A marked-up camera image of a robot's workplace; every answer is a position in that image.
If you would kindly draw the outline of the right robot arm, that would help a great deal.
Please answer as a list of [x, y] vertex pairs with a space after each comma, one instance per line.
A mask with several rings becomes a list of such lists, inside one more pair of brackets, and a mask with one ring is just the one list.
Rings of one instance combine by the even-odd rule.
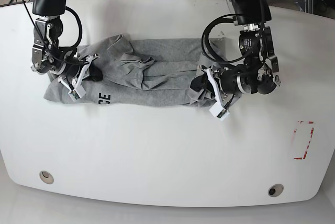
[[[60, 16], [70, 12], [78, 25], [76, 42], [67, 47], [59, 45], [63, 33]], [[83, 81], [100, 82], [102, 71], [93, 62], [97, 54], [81, 56], [78, 46], [82, 40], [83, 28], [78, 14], [67, 7], [66, 0], [33, 0], [32, 13], [38, 18], [33, 21], [34, 43], [32, 47], [31, 68], [38, 74], [53, 73], [64, 85], [69, 94], [79, 99], [84, 96]]]

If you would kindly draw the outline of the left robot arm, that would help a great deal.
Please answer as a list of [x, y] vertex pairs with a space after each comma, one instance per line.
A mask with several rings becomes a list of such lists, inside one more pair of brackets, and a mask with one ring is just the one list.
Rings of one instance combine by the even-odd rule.
[[[272, 19], [266, 0], [230, 0], [234, 13], [213, 20], [201, 37], [203, 57], [190, 84], [190, 104], [219, 104], [224, 112], [242, 94], [267, 95], [280, 85], [279, 63], [274, 53], [270, 27]], [[226, 60], [210, 41], [211, 31], [220, 24], [243, 27], [238, 46], [241, 57]]]

